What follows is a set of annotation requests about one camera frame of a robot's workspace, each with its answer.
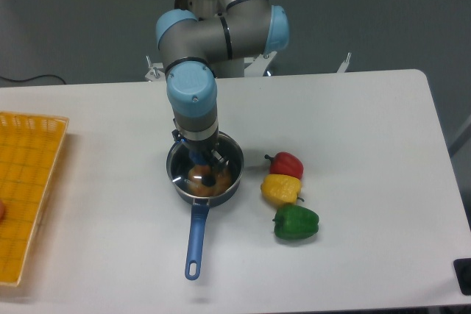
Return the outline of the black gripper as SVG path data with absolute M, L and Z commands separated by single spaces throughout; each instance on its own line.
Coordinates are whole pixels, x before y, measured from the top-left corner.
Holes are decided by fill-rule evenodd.
M 227 156 L 220 154 L 215 148 L 218 143 L 218 132 L 213 132 L 208 137 L 201 138 L 200 135 L 194 134 L 181 134 L 180 126 L 176 122 L 176 119 L 173 118 L 174 130 L 172 131 L 172 137 L 175 143 L 182 141 L 183 145 L 187 147 L 190 151 L 195 151 L 198 153 L 206 153 L 205 158 L 208 162 L 208 165 L 216 170 L 223 171 L 229 164 Z

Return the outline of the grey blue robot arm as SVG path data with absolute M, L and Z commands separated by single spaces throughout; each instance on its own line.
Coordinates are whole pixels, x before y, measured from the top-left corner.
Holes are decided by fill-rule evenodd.
M 222 0 L 223 10 L 205 17 L 188 4 L 155 25 L 157 48 L 174 113 L 173 136 L 198 165 L 223 166 L 218 150 L 217 86 L 213 64 L 281 51 L 289 42 L 285 10 L 269 0 Z

